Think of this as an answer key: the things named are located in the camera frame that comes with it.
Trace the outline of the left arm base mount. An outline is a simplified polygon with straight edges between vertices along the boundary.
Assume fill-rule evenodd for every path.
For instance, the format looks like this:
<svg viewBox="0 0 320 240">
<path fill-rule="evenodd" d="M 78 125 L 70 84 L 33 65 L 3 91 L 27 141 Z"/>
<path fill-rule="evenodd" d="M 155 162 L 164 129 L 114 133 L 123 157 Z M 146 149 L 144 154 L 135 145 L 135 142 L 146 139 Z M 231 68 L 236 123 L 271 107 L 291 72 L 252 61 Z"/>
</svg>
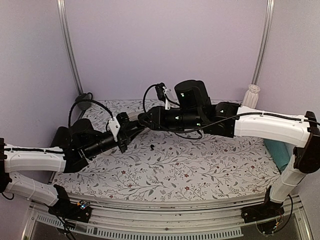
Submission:
<svg viewBox="0 0 320 240">
<path fill-rule="evenodd" d="M 48 212 L 67 220 L 88 223 L 92 208 L 86 204 L 71 203 L 69 200 L 59 199 L 53 206 L 48 206 Z"/>
</svg>

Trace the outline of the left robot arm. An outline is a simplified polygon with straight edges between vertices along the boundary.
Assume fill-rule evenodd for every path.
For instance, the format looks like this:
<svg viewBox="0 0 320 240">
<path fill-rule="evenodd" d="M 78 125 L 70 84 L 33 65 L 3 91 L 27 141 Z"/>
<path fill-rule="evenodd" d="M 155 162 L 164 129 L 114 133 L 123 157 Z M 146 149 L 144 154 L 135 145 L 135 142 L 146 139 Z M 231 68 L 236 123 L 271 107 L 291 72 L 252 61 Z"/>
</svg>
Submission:
<svg viewBox="0 0 320 240">
<path fill-rule="evenodd" d="M 58 128 L 51 147 L 18 147 L 0 140 L 0 192 L 20 195 L 55 208 L 63 217 L 74 213 L 74 205 L 60 185 L 48 185 L 22 175 L 21 171 L 78 173 L 96 156 L 118 148 L 121 153 L 145 128 L 137 120 L 108 121 L 106 131 L 95 130 L 87 118 Z"/>
</svg>

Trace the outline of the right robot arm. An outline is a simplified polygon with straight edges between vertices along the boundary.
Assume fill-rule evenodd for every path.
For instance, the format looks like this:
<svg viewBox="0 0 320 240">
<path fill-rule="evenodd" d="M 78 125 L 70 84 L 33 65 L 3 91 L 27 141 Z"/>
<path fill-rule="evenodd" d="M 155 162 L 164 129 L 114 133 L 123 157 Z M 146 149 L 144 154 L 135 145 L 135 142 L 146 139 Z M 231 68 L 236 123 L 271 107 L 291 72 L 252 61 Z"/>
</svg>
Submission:
<svg viewBox="0 0 320 240">
<path fill-rule="evenodd" d="M 154 84 L 157 97 L 165 103 L 144 109 L 138 116 L 140 124 L 154 131 L 205 134 L 222 137 L 256 137 L 288 143 L 294 146 L 288 166 L 265 194 L 259 206 L 262 218 L 269 218 L 278 210 L 291 191 L 307 174 L 320 168 L 320 129 L 313 112 L 286 115 L 256 110 L 239 103 L 212 104 L 201 80 L 189 79 L 174 87 L 178 102 L 167 96 L 164 83 Z"/>
</svg>

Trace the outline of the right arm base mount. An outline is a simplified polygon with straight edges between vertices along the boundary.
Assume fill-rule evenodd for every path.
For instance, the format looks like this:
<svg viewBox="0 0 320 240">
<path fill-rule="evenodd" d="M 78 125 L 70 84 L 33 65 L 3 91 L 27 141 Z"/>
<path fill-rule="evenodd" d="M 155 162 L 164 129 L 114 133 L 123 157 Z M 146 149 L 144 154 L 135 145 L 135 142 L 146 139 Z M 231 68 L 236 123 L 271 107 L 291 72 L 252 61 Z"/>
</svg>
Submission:
<svg viewBox="0 0 320 240">
<path fill-rule="evenodd" d="M 257 230 L 264 235 L 272 235 L 277 230 L 280 221 L 285 213 L 282 203 L 270 201 L 243 207 L 241 217 L 245 223 L 257 223 Z"/>
</svg>

